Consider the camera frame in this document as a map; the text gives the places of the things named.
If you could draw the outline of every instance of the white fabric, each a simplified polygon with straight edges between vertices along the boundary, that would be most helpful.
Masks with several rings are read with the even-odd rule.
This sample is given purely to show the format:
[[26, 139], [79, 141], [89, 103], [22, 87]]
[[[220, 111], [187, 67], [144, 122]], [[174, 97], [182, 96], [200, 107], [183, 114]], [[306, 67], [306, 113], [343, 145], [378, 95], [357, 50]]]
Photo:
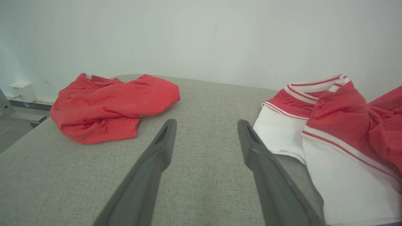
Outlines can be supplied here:
[[89, 80], [92, 80], [92, 75], [91, 75], [91, 74], [85, 73], [85, 77], [86, 77], [87, 79], [89, 79]]
[[267, 107], [269, 107], [269, 108], [272, 108], [272, 110], [277, 111], [278, 113], [280, 113], [280, 114], [282, 114], [282, 115], [289, 116], [289, 117], [291, 117], [291, 118], [300, 119], [300, 120], [304, 120], [304, 121], [307, 121], [307, 120], [309, 119], [309, 118], [306, 118], [306, 117], [302, 117], [302, 116], [298, 116], [298, 115], [294, 115], [294, 114], [288, 113], [288, 112], [286, 112], [286, 111], [284, 111], [284, 110], [278, 108], [277, 106], [273, 105], [272, 103], [270, 103], [270, 102], [268, 102], [268, 101], [265, 101], [265, 102], [262, 104], [262, 106], [264, 106], [264, 105], [267, 106]]
[[333, 147], [302, 137], [306, 121], [263, 106], [254, 130], [274, 154], [305, 164], [324, 200], [328, 225], [379, 225], [400, 221], [399, 194], [383, 173]]
[[317, 141], [317, 142], [320, 142], [327, 146], [330, 146], [333, 149], [335, 149], [336, 151], [338, 151], [338, 152], [342, 153], [343, 155], [347, 156], [348, 158], [352, 159], [353, 161], [355, 161], [359, 164], [362, 164], [371, 170], [373, 170], [373, 168], [377, 168], [377, 169], [375, 169], [376, 171], [379, 170], [379, 171], [383, 172], [380, 174], [381, 178], [388, 177], [390, 183], [395, 184], [395, 190], [399, 190], [400, 186], [396, 179], [396, 178], [398, 178], [398, 175], [394, 171], [388, 169], [387, 167], [380, 164], [379, 162], [372, 160], [371, 158], [366, 156], [364, 153], [361, 153], [360, 151], [358, 151], [354, 147], [350, 146], [343, 140], [338, 139], [338, 138], [332, 136], [331, 134], [325, 133], [318, 129], [311, 128], [307, 125], [304, 127], [303, 133], [301, 135], [303, 137], [307, 137], [309, 139], [313, 139], [314, 141]]
[[290, 86], [286, 86], [285, 88], [284, 88], [284, 90], [287, 92], [287, 93], [289, 93], [292, 97], [294, 97], [294, 98], [297, 98], [297, 99], [299, 99], [299, 100], [301, 100], [301, 101], [304, 101], [304, 102], [306, 102], [306, 103], [310, 103], [310, 104], [316, 104], [317, 103], [317, 97], [313, 97], [313, 96], [310, 96], [310, 95], [306, 95], [306, 94], [302, 94], [302, 92], [300, 92], [299, 90], [296, 90], [296, 89], [292, 89]]
[[274, 154], [288, 155], [306, 164], [301, 132], [306, 121], [292, 119], [263, 106], [254, 124], [254, 130]]
[[399, 194], [384, 174], [334, 148], [303, 137], [306, 165], [324, 200], [328, 225], [379, 225], [400, 221]]

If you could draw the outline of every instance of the red and white garment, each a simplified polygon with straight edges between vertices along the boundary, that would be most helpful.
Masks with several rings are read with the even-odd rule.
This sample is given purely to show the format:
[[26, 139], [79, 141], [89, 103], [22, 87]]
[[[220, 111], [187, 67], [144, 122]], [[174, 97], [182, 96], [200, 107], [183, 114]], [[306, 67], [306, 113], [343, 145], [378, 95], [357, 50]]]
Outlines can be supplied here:
[[328, 225], [401, 221], [398, 171], [369, 144], [373, 122], [367, 120], [368, 109], [342, 74], [290, 83], [263, 103], [254, 125], [272, 153], [295, 157], [307, 166], [324, 200]]

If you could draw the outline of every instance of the white stripe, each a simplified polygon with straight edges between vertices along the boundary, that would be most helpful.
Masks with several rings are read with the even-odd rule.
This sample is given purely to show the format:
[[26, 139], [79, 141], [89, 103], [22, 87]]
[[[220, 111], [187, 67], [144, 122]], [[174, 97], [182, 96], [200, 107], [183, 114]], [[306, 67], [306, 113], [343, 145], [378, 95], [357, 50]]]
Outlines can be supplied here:
[[[289, 83], [289, 86], [292, 87], [293, 89], [296, 90], [300, 90], [302, 92], [320, 92], [320, 91], [326, 91], [328, 90], [332, 84], [336, 81], [336, 80], [332, 80], [332, 81], [327, 81], [333, 78], [340, 78], [340, 76], [343, 76], [343, 74], [338, 74], [335, 75], [331, 78], [327, 78], [327, 79], [323, 79], [320, 81], [315, 81], [315, 82], [291, 82]], [[318, 83], [318, 82], [325, 82], [325, 83], [321, 83], [321, 84], [317, 84], [317, 85], [309, 85], [309, 86], [292, 86], [292, 85], [308, 85], [311, 83]]]
[[346, 78], [342, 78], [342, 77], [343, 77], [343, 75], [342, 75], [338, 80], [336, 80], [336, 82], [334, 83], [334, 84], [339, 84], [340, 86], [332, 85], [331, 88], [328, 89], [328, 91], [330, 91], [330, 92], [336, 92], [336, 91], [338, 91], [338, 89], [339, 89], [341, 86], [343, 86], [343, 85], [345, 85], [346, 83], [350, 82], [350, 79], [348, 79], [348, 77], [346, 77]]
[[89, 80], [91, 80], [91, 79], [92, 79], [92, 75], [91, 75], [91, 74], [87, 74], [87, 73], [85, 73], [85, 77], [86, 77], [87, 79], [89, 79]]
[[298, 115], [288, 113], [288, 112], [280, 109], [279, 107], [273, 105], [272, 103], [269, 103], [269, 102], [266, 102], [266, 101], [263, 103], [263, 106], [267, 106], [267, 107], [277, 111], [278, 113], [280, 113], [281, 115], [284, 115], [284, 116], [295, 117], [296, 119], [300, 119], [300, 120], [303, 120], [303, 121], [307, 121], [309, 119], [309, 118], [306, 118], [306, 117], [302, 117], [302, 116], [298, 116]]
[[310, 100], [310, 99], [307, 99], [307, 98], [305, 98], [305, 97], [303, 97], [303, 96], [300, 96], [300, 95], [295, 94], [294, 92], [292, 92], [291, 90], [289, 90], [289, 88], [288, 88], [287, 86], [284, 88], [284, 90], [285, 90], [287, 93], [289, 93], [292, 97], [294, 97], [294, 98], [296, 98], [296, 99], [299, 99], [299, 100], [301, 100], [301, 101], [304, 101], [304, 102], [306, 102], [306, 103], [310, 103], [310, 104], [316, 104], [316, 103], [317, 103], [317, 101]]
[[[353, 155], [355, 155], [358, 158], [362, 159], [363, 161], [367, 162], [368, 164], [373, 165], [373, 166], [375, 166], [375, 167], [377, 167], [377, 168], [379, 168], [379, 169], [381, 169], [381, 170], [383, 170], [383, 171], [385, 171], [385, 172], [387, 172], [387, 173], [389, 173], [389, 174], [391, 174], [391, 175], [393, 175], [393, 176], [395, 176], [397, 178], [397, 176], [395, 175], [395, 172], [393, 172], [392, 170], [390, 170], [387, 167], [383, 166], [382, 164], [372, 160], [371, 158], [369, 158], [368, 156], [366, 156], [362, 152], [356, 150], [355, 148], [353, 148], [352, 146], [347, 144], [346, 142], [344, 142], [344, 141], [342, 141], [342, 140], [340, 140], [340, 139], [338, 139], [338, 138], [336, 138], [336, 137], [334, 137], [334, 136], [332, 136], [332, 135], [330, 135], [330, 134], [328, 134], [326, 132], [320, 131], [318, 129], [311, 128], [311, 127], [309, 127], [307, 125], [304, 127], [304, 131], [306, 131], [308, 133], [311, 133], [311, 134], [314, 134], [314, 135], [317, 135], [317, 136], [322, 137], [324, 139], [330, 140], [330, 141], [340, 145], [341, 147], [343, 147], [344, 149], [348, 150], [350, 153], [352, 153]], [[337, 146], [335, 146], [333, 144], [330, 144], [330, 143], [325, 142], [323, 140], [311, 137], [311, 136], [309, 136], [307, 134], [304, 134], [304, 133], [302, 133], [301, 135], [304, 136], [304, 137], [308, 137], [309, 139], [313, 139], [313, 140], [315, 140], [317, 142], [320, 142], [322, 144], [329, 145], [329, 146], [333, 147], [334, 149], [338, 150], [339, 152], [343, 153], [344, 155], [348, 156], [349, 158], [353, 159], [354, 161], [356, 161], [356, 162], [358, 162], [360, 164], [363, 164], [365, 166], [368, 166], [367, 164], [361, 162], [359, 159], [357, 159], [357, 158], [353, 157], [352, 155], [346, 153], [344, 150], [340, 149], [339, 147], [337, 147]]]

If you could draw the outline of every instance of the power outlet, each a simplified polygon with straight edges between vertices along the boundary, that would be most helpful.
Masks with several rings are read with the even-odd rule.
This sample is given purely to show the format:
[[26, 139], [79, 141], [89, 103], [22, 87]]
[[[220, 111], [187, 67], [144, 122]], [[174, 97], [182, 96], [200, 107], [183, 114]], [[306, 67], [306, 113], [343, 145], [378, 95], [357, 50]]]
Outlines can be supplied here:
[[8, 86], [15, 97], [21, 95], [21, 101], [23, 102], [31, 103], [38, 99], [32, 84], [28, 81], [18, 81]]

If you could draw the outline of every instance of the gray table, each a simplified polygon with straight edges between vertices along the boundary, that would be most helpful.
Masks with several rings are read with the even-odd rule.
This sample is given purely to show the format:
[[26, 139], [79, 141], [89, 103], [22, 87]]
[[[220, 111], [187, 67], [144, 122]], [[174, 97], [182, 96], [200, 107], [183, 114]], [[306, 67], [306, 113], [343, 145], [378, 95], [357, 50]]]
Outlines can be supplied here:
[[[118, 76], [124, 82], [138, 77]], [[264, 224], [236, 126], [239, 119], [254, 124], [261, 103], [277, 91], [160, 77], [178, 84], [181, 100], [142, 118], [138, 138], [83, 145], [48, 119], [0, 154], [0, 225], [93, 223], [169, 118], [177, 120], [176, 143], [162, 174], [153, 225]], [[291, 157], [279, 160], [321, 213], [306, 168]]]

